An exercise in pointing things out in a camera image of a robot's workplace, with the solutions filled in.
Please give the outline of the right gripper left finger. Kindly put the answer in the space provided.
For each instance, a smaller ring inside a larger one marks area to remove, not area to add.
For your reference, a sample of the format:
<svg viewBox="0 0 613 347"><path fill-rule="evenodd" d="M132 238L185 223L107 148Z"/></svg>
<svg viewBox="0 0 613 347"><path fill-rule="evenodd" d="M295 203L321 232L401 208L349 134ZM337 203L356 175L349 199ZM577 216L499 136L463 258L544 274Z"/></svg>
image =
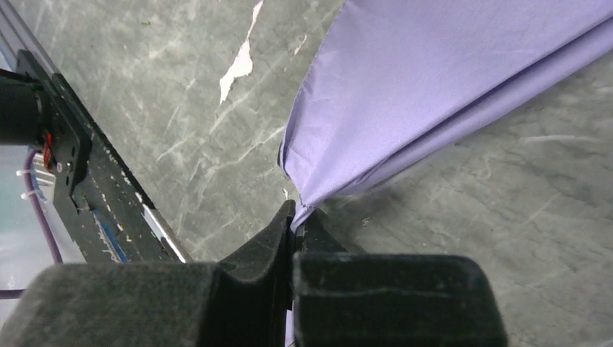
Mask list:
<svg viewBox="0 0 613 347"><path fill-rule="evenodd" d="M54 265L1 329L3 346L283 346L295 204L220 262Z"/></svg>

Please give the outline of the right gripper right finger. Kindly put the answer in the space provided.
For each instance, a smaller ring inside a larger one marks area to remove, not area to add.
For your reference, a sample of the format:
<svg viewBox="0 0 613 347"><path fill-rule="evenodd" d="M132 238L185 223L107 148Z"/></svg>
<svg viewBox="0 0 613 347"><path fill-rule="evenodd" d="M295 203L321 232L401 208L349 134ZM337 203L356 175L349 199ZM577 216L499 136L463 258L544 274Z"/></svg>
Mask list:
<svg viewBox="0 0 613 347"><path fill-rule="evenodd" d="M318 213L296 229L297 346L507 346L489 280L453 254L350 253Z"/></svg>

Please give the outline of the white and black folding umbrella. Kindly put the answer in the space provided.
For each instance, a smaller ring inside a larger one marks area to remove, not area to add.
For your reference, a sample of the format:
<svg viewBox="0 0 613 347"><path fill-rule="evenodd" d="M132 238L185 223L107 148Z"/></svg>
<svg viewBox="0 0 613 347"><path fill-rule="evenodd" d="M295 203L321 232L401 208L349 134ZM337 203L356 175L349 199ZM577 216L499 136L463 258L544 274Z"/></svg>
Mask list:
<svg viewBox="0 0 613 347"><path fill-rule="evenodd" d="M296 223L477 261L512 346L612 344L610 1L345 1L279 163Z"/></svg>

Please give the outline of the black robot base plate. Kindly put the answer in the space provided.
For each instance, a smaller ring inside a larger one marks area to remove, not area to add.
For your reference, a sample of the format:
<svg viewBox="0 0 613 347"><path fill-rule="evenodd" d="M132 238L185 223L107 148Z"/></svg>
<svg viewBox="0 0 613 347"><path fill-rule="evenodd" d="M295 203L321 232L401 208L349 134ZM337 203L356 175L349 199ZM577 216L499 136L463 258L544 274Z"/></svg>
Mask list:
<svg viewBox="0 0 613 347"><path fill-rule="evenodd" d="M16 71L37 80L50 99L53 206L85 260L191 261L65 78L25 50Z"/></svg>

